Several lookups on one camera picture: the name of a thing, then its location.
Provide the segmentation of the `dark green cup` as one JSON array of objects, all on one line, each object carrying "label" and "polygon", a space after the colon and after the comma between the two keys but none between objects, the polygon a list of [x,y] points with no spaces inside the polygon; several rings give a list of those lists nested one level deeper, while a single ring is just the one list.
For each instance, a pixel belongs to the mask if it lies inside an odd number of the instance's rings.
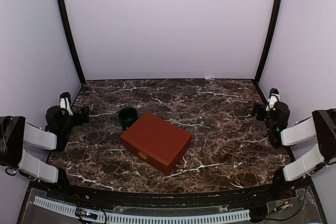
[{"label": "dark green cup", "polygon": [[118,119],[121,127],[126,131],[139,118],[136,108],[123,108],[118,112]]}]

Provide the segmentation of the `red wooden jewelry box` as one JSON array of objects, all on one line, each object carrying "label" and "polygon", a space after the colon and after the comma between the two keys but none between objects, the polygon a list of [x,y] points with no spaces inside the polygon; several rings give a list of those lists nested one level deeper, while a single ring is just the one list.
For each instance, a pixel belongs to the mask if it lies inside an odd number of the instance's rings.
[{"label": "red wooden jewelry box", "polygon": [[125,149],[169,175],[191,145],[192,133],[149,112],[121,135]]}]

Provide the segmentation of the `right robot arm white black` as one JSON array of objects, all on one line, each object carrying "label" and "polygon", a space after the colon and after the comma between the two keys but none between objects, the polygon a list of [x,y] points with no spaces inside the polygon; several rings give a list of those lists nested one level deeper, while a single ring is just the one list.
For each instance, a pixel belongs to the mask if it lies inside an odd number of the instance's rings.
[{"label": "right robot arm white black", "polygon": [[287,127],[289,107],[280,101],[272,105],[254,104],[251,113],[265,123],[268,139],[273,148],[291,147],[317,140],[315,146],[297,160],[279,168],[268,188],[273,200],[280,199],[288,191],[288,184],[335,164],[335,109],[315,110],[312,116]]}]

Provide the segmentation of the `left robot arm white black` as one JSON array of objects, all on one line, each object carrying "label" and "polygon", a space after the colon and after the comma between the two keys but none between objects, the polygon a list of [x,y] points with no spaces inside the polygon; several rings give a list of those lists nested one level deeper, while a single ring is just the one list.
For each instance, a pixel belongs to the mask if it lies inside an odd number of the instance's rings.
[{"label": "left robot arm white black", "polygon": [[32,156],[25,145],[45,151],[62,152],[75,126],[89,122],[89,107],[80,112],[70,112],[60,106],[52,106],[46,112],[45,129],[36,127],[23,116],[1,117],[1,166],[8,176],[21,175],[32,181],[54,185],[54,193],[63,201],[74,197],[74,189],[69,186],[66,172]]}]

